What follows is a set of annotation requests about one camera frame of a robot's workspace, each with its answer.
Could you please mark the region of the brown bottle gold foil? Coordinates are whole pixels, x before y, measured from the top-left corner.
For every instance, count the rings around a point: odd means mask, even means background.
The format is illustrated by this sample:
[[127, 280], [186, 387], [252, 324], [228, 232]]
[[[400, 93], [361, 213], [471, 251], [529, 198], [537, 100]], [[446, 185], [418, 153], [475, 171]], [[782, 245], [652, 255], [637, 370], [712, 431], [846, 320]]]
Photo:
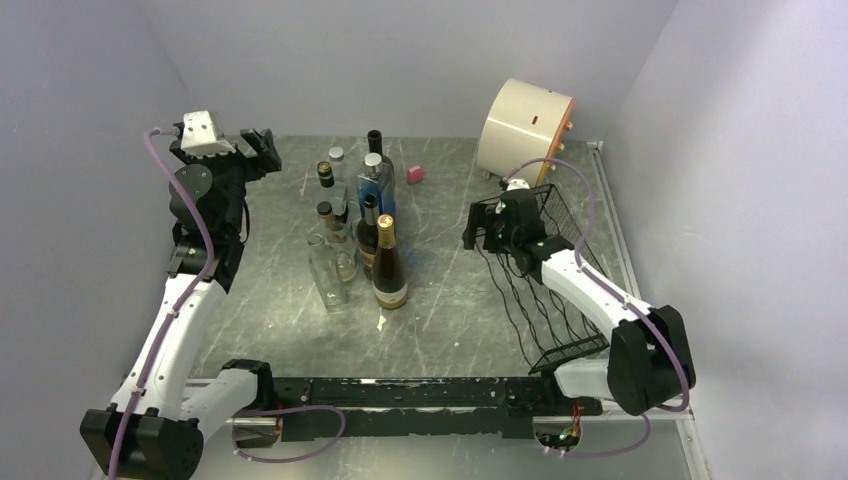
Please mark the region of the brown bottle gold foil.
[[372, 264], [372, 287], [378, 304], [384, 309], [402, 307], [408, 298], [408, 282], [397, 247], [395, 220], [389, 214], [377, 219], [377, 249]]

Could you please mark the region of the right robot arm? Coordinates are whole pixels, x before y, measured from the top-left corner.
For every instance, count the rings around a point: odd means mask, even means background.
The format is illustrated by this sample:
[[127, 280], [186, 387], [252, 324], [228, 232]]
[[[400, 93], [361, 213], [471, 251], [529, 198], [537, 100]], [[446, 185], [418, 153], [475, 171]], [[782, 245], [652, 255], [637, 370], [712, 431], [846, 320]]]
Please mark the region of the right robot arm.
[[465, 249], [494, 255], [508, 273], [544, 287], [587, 320], [587, 338], [544, 353], [534, 366], [552, 377], [539, 389], [542, 406], [562, 414], [587, 397], [613, 401], [630, 415], [686, 409], [696, 374], [681, 314], [615, 285], [579, 252], [579, 237], [552, 185], [472, 203], [463, 233]]

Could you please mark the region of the dark bottle brown label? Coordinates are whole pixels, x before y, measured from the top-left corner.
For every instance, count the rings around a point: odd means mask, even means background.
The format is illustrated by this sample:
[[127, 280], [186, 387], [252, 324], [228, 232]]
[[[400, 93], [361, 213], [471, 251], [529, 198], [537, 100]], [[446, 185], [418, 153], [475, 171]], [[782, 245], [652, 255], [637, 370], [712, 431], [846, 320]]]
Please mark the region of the dark bottle brown label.
[[378, 247], [377, 221], [380, 216], [379, 202], [373, 193], [367, 194], [363, 201], [364, 214], [357, 224], [356, 239], [363, 272], [368, 280], [372, 279], [374, 257]]

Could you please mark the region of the clear plain bottle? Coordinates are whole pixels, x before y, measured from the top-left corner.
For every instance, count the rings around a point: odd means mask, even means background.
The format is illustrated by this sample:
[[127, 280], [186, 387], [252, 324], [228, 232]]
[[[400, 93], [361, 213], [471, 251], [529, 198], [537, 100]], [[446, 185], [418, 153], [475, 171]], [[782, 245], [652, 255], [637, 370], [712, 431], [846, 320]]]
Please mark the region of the clear plain bottle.
[[336, 251], [317, 233], [308, 236], [307, 245], [310, 273], [325, 309], [328, 312], [343, 310], [348, 298], [338, 273]]

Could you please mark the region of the blue square bottle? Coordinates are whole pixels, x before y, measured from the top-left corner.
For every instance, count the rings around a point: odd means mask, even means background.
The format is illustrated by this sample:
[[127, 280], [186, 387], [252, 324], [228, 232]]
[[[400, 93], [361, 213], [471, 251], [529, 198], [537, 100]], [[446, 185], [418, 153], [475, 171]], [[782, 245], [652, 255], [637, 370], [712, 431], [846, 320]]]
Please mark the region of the blue square bottle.
[[380, 214], [397, 216], [395, 201], [394, 166], [380, 153], [368, 153], [360, 165], [357, 175], [357, 197], [360, 214], [365, 216], [365, 197], [374, 194], [378, 200]]

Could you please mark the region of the green wine bottle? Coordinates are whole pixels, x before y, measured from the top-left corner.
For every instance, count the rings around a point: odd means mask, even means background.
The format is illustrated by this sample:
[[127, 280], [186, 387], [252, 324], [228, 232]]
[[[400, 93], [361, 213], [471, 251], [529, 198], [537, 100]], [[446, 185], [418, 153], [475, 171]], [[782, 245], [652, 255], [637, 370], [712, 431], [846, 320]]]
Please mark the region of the green wine bottle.
[[377, 129], [369, 130], [366, 136], [368, 142], [368, 152], [380, 154], [382, 161], [387, 165], [393, 165], [392, 160], [386, 155], [383, 147], [382, 132]]

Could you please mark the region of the clear bottle silver cap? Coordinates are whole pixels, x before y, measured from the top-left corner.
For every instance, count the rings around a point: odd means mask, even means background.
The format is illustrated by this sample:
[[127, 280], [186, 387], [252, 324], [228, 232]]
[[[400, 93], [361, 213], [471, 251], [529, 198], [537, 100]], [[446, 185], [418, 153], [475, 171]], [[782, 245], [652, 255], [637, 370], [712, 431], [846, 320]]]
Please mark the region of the clear bottle silver cap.
[[357, 173], [359, 163], [353, 154], [347, 154], [340, 146], [328, 151], [328, 160], [332, 166], [334, 184], [338, 191], [345, 189], [345, 198], [352, 204], [358, 204]]

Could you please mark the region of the clear bottle gold label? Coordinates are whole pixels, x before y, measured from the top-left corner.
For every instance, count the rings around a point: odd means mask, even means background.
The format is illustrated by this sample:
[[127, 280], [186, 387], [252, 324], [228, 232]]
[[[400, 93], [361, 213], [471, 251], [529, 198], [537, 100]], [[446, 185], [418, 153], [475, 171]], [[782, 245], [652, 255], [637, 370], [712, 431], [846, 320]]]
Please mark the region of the clear bottle gold label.
[[320, 186], [314, 195], [314, 204], [328, 202], [334, 216], [343, 223], [347, 223], [349, 217], [347, 185], [335, 179], [333, 167], [327, 160], [319, 162], [316, 165], [316, 171]]

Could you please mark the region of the black wire wine rack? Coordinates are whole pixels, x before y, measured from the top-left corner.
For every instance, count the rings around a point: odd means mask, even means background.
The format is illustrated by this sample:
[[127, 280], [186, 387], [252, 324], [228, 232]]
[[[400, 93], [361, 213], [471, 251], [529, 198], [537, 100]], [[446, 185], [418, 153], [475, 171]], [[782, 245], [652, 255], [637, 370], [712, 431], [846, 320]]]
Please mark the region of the black wire wine rack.
[[580, 229], [557, 188], [533, 187], [502, 201], [510, 254], [471, 250], [486, 263], [519, 342], [519, 352], [531, 375], [550, 372], [579, 358], [596, 357], [608, 347], [599, 328], [561, 293], [542, 283], [541, 262], [556, 247], [573, 248]]

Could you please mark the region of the clear bottle white label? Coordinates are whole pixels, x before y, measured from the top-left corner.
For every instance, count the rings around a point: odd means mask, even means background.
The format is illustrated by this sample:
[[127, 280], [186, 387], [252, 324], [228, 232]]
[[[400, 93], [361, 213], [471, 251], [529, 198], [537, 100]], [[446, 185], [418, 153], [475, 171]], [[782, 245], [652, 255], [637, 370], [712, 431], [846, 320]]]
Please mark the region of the clear bottle white label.
[[358, 273], [356, 249], [350, 229], [334, 215], [329, 201], [320, 201], [316, 205], [316, 212], [324, 225], [324, 240], [334, 252], [333, 263], [337, 274], [343, 283], [349, 284]]

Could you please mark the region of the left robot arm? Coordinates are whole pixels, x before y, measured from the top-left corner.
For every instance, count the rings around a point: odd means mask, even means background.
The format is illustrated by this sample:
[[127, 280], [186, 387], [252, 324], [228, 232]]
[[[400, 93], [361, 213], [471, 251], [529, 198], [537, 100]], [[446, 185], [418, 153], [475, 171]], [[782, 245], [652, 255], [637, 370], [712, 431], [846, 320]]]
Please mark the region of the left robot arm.
[[201, 142], [179, 122], [166, 131], [180, 162], [168, 169], [174, 248], [154, 324], [107, 407], [87, 411], [80, 434], [110, 479], [188, 479], [206, 441], [228, 419], [278, 404], [270, 366], [234, 359], [196, 394], [185, 390], [207, 324], [228, 294], [249, 233], [246, 186], [281, 169], [270, 130], [240, 143]]

